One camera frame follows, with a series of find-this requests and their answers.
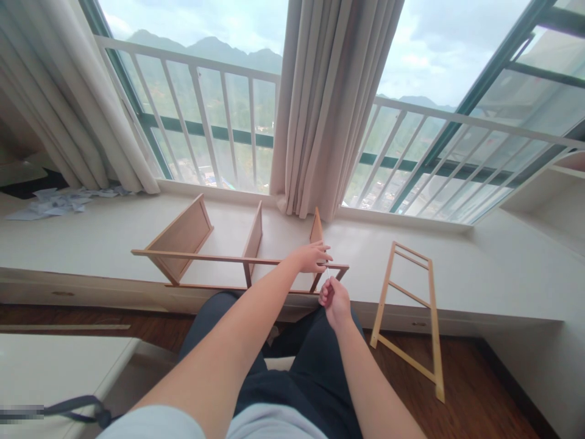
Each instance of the beige curtain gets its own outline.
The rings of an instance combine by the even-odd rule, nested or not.
[[[403,0],[290,1],[270,191],[331,221],[349,184]]]
[[[76,0],[0,0],[0,87],[70,186],[160,191]]]

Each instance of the wooden shelf frame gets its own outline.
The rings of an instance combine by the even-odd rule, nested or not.
[[[169,279],[170,284],[167,284],[167,287],[200,288],[206,290],[246,291],[252,286],[252,274],[256,265],[278,265],[282,262],[282,259],[262,259],[257,257],[263,235],[261,201],[258,203],[258,208],[241,257],[199,254],[199,250],[201,250],[201,247],[205,244],[212,231],[213,226],[205,208],[204,196],[201,194],[144,250],[134,249],[132,250],[132,254],[148,257],[166,278]],[[323,228],[321,226],[319,211],[316,210],[309,241],[315,242],[321,239],[323,239]],[[246,287],[181,284],[181,278],[194,260],[242,264],[246,277]],[[324,262],[320,263],[320,265],[328,266],[329,269],[338,270],[337,280],[341,280],[349,269],[349,265],[344,264]],[[313,284],[307,291],[292,290],[290,292],[294,294],[314,294],[320,278],[321,273],[314,274]]]
[[[415,296],[411,292],[407,291],[406,289],[402,288],[401,286],[395,284],[390,280],[390,275],[392,273],[392,263],[394,261],[394,255],[398,255],[403,257],[404,259],[413,262],[420,267],[424,268],[428,272],[428,289],[429,289],[429,297],[430,303],[424,301],[423,299]],[[422,259],[424,262],[416,260],[413,256]],[[394,343],[389,341],[386,337],[380,335],[380,326],[382,324],[382,316],[384,314],[384,307],[386,306],[386,294],[388,293],[388,285],[396,288],[401,293],[406,294],[411,299],[414,299],[418,303],[423,306],[426,306],[431,310],[431,336],[433,340],[433,370],[431,372],[426,367],[421,365],[418,361],[396,346]],[[426,256],[423,256],[416,251],[405,247],[402,244],[398,244],[396,241],[392,242],[392,249],[390,250],[390,258],[388,259],[388,267],[386,268],[386,274],[384,276],[384,284],[382,286],[382,292],[380,295],[380,302],[378,304],[378,312],[376,313],[376,320],[374,322],[374,329],[372,330],[372,337],[370,339],[370,346],[374,349],[378,345],[378,341],[380,341],[383,345],[385,345],[388,349],[392,352],[397,354],[400,358],[410,364],[413,368],[417,369],[420,373],[422,373],[426,378],[430,379],[435,384],[435,395],[439,401],[445,404],[445,385],[443,381],[443,365],[441,361],[441,342],[439,339],[439,317],[437,313],[437,303],[434,294],[434,273],[433,273],[433,261]]]

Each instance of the white paper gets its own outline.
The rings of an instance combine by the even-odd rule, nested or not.
[[[81,188],[66,194],[59,193],[57,188],[50,188],[38,190],[33,194],[37,197],[36,201],[31,202],[26,209],[11,213],[4,218],[6,220],[33,221],[49,216],[63,216],[70,212],[82,213],[85,212],[85,204],[92,201],[92,196],[113,198],[118,195],[135,195],[134,192],[129,192],[122,186],[99,191]]]

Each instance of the black strap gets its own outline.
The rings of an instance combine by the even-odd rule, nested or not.
[[[87,407],[88,405],[95,405],[94,417],[80,415],[73,413],[73,410]],[[0,409],[0,424],[7,424],[10,421],[40,418],[43,416],[64,416],[73,421],[84,424],[97,423],[100,428],[105,429],[112,422],[120,416],[112,418],[112,413],[107,410],[103,403],[93,395],[78,396],[76,398],[68,399],[67,401],[59,402],[50,407],[25,408],[25,409]]]

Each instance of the hand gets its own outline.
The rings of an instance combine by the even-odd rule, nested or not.
[[[290,253],[286,258],[297,264],[301,273],[323,273],[327,267],[317,265],[317,262],[324,260],[333,260],[331,255],[325,253],[331,247],[323,244],[323,241],[317,241],[313,244],[302,246]]]
[[[323,284],[319,292],[319,304],[325,307],[327,321],[336,333],[343,325],[349,322],[353,324],[349,293],[333,276]]]

